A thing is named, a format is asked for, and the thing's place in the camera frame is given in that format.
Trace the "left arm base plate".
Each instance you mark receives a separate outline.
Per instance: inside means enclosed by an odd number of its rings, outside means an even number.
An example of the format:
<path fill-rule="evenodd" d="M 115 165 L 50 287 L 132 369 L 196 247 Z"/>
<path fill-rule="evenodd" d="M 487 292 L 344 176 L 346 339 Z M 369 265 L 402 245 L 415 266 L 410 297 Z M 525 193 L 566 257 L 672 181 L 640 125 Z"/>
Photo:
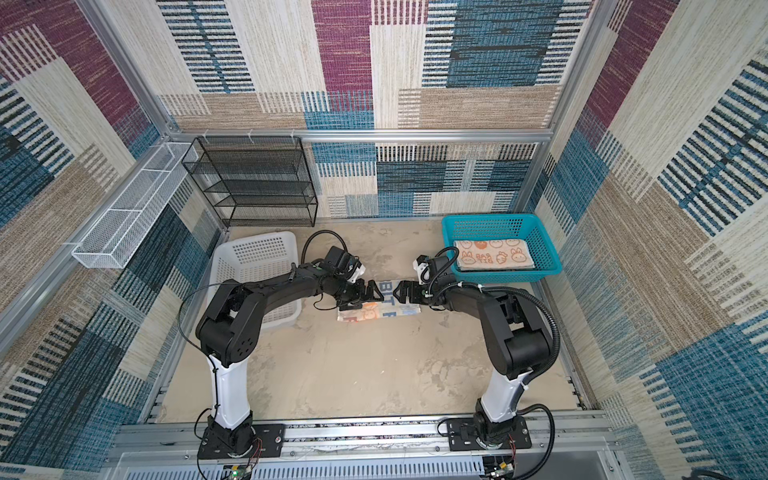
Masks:
<path fill-rule="evenodd" d="M 243 424 L 226 429 L 209 425 L 197 452 L 199 460 L 277 458 L 285 435 L 285 424 Z"/>

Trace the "teal plastic basket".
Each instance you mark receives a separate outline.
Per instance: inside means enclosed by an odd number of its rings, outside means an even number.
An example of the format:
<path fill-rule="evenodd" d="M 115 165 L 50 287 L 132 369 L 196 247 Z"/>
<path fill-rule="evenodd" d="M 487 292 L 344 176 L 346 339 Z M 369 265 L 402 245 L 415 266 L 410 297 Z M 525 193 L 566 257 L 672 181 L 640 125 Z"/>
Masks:
<path fill-rule="evenodd" d="M 442 220 L 446 246 L 460 240 L 524 240 L 535 263 L 528 270 L 465 271 L 452 267 L 460 280 L 483 284 L 535 283 L 562 272 L 562 263 L 543 223 L 533 214 L 450 215 Z"/>

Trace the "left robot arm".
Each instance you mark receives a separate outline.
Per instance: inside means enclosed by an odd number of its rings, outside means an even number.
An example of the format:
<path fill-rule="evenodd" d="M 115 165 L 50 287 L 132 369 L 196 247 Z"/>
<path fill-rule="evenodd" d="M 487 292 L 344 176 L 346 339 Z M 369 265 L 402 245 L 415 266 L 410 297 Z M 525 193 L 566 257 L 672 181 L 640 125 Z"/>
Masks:
<path fill-rule="evenodd" d="M 344 273 L 303 264 L 258 282 L 230 279 L 217 289 L 196 327 L 200 350 L 211 364 L 213 414 L 203 443 L 224 455 L 242 457 L 256 440 L 247 398 L 247 363 L 266 314 L 294 301 L 330 295 L 339 307 L 358 309 L 384 300 L 375 281 L 347 279 Z"/>

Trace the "white plastic basket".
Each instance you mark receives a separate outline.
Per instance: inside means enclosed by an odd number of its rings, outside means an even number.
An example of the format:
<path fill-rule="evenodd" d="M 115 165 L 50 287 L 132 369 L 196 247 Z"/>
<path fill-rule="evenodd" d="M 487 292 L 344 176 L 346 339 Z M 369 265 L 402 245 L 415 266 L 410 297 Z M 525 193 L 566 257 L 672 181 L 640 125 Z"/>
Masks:
<path fill-rule="evenodd" d="M 245 237 L 218 246 L 213 255 L 209 284 L 225 280 L 263 281 L 290 272 L 298 265 L 296 237 L 282 231 Z"/>

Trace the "aluminium front rail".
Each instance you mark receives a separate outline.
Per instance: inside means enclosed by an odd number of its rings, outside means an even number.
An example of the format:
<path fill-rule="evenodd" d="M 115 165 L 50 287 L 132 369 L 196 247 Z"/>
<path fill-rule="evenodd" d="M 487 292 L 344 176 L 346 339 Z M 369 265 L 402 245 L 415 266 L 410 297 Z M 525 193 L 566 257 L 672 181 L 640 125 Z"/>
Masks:
<path fill-rule="evenodd" d="M 281 460 L 423 456 L 427 454 L 478 455 L 536 454 L 551 446 L 554 451 L 612 449 L 618 442 L 601 411 L 540 411 L 522 416 L 530 432 L 532 447 L 505 450 L 451 451 L 448 440 L 438 433 L 438 423 L 468 414 L 414 415 L 305 420 L 262 420 L 253 424 L 285 424 Z M 164 423 L 126 426 L 120 429 L 107 456 L 115 465 L 129 458 L 174 458 L 195 461 L 203 438 L 203 426 L 193 423 Z"/>

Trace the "orange bunny towel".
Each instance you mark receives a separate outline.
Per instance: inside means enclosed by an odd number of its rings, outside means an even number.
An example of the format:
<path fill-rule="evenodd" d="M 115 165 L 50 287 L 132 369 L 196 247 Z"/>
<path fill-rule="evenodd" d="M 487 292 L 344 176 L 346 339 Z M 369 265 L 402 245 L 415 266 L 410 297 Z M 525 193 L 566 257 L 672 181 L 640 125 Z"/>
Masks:
<path fill-rule="evenodd" d="M 535 267 L 527 243 L 520 239 L 460 240 L 458 268 L 465 271 L 528 270 Z"/>

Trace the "orange rabbit towel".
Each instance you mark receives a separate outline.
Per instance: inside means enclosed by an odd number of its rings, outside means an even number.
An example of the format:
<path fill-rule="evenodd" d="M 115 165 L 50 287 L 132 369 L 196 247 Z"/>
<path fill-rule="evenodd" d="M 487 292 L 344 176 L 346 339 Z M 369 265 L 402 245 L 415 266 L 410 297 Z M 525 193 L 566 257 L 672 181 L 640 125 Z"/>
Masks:
<path fill-rule="evenodd" d="M 366 302 L 362 304 L 360 309 L 356 310 L 338 310 L 337 321 L 343 323 L 360 323 L 368 320 L 420 314 L 421 308 L 419 305 L 400 303 L 394 298 L 393 291 L 399 283 L 400 280 L 378 281 L 377 286 L 384 298 L 382 302 Z"/>

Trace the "white mesh wall tray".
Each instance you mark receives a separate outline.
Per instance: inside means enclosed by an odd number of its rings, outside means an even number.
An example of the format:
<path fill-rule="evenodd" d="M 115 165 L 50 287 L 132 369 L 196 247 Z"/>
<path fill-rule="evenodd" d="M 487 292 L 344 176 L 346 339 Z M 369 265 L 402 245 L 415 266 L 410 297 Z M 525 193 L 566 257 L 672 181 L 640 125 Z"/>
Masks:
<path fill-rule="evenodd" d="M 184 180 L 189 149 L 160 146 L 74 248 L 74 259 L 88 269 L 125 268 Z"/>

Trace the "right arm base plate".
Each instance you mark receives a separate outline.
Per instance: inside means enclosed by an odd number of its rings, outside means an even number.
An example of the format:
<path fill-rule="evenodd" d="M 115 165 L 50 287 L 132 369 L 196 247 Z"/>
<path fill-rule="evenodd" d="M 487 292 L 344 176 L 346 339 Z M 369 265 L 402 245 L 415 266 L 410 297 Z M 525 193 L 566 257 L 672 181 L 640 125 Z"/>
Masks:
<path fill-rule="evenodd" d="M 486 421 L 481 415 L 446 418 L 438 423 L 437 430 L 448 440 L 451 451 L 532 447 L 530 432 L 522 416 L 501 423 Z"/>

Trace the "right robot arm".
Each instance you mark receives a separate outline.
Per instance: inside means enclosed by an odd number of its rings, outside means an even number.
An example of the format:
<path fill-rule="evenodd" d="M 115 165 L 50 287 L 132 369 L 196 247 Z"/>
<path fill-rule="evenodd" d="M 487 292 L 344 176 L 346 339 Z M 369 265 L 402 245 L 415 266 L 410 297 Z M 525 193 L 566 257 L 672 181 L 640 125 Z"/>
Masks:
<path fill-rule="evenodd" d="M 435 292 L 416 281 L 402 281 L 393 292 L 400 303 L 442 307 L 480 321 L 494 369 L 473 416 L 476 443 L 485 449 L 506 446 L 522 429 L 519 403 L 530 383 L 559 355 L 560 337 L 553 315 L 523 289 L 449 282 Z"/>

